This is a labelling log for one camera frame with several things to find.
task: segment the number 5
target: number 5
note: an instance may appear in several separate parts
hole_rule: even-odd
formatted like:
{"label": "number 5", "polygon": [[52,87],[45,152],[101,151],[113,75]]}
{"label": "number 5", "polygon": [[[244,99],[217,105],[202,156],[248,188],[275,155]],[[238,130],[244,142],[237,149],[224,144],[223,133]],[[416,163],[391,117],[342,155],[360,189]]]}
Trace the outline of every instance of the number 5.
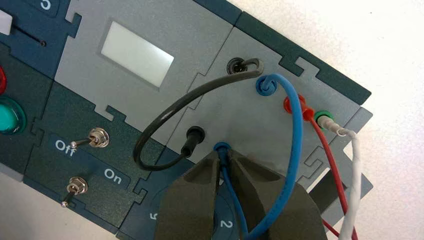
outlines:
{"label": "number 5", "polygon": [[42,9],[44,9],[44,10],[49,10],[50,7],[52,7],[52,4],[50,3],[49,0],[41,0],[40,5],[41,5]]}

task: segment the plug connector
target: plug connector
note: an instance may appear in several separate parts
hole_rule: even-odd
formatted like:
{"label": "plug connector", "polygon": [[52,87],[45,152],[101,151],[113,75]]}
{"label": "plug connector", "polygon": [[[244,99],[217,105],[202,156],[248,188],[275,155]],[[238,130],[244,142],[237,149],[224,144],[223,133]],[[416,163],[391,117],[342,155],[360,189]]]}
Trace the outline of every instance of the plug connector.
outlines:
{"label": "plug connector", "polygon": [[192,126],[187,130],[187,140],[181,148],[181,153],[187,158],[193,154],[196,146],[205,139],[205,131],[199,126]]}
{"label": "plug connector", "polygon": [[[306,104],[306,100],[302,95],[299,94],[298,96],[300,101],[300,107],[302,109],[303,120],[308,122],[313,120],[314,113],[315,113],[314,109],[312,109]],[[286,112],[288,112],[289,114],[292,114],[292,108],[290,107],[290,100],[288,96],[284,99],[284,102],[282,103],[282,105]]]}
{"label": "plug connector", "polygon": [[316,119],[316,123],[323,129],[327,129],[340,137],[346,136],[345,129],[337,124],[333,119],[328,117],[327,115],[321,115]]}

